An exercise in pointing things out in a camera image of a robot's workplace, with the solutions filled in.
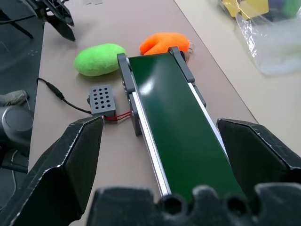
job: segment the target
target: green conveyor belt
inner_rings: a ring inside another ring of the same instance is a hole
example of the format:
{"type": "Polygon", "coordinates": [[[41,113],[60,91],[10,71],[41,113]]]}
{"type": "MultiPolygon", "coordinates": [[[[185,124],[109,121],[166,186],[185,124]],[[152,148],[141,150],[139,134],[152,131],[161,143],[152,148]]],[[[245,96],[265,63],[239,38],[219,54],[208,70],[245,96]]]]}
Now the green conveyor belt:
{"type": "Polygon", "coordinates": [[[129,59],[173,194],[191,200],[197,185],[241,193],[224,152],[179,66],[169,53],[129,59]]]}

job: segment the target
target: plastic bag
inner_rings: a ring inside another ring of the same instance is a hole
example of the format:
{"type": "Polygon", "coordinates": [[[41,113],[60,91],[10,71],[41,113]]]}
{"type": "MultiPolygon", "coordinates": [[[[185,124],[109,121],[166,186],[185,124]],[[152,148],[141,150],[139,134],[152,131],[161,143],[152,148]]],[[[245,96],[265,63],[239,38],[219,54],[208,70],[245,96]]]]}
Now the plastic bag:
{"type": "Polygon", "coordinates": [[[301,0],[220,0],[265,75],[301,70],[301,0]]]}

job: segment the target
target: box with holes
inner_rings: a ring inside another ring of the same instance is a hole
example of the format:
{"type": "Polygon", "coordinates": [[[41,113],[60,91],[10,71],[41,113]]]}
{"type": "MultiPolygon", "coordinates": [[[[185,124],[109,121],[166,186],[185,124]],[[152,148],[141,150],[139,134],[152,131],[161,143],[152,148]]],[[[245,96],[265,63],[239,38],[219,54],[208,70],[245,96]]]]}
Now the box with holes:
{"type": "Polygon", "coordinates": [[[110,85],[90,87],[89,102],[93,116],[116,116],[116,106],[110,85]]]}

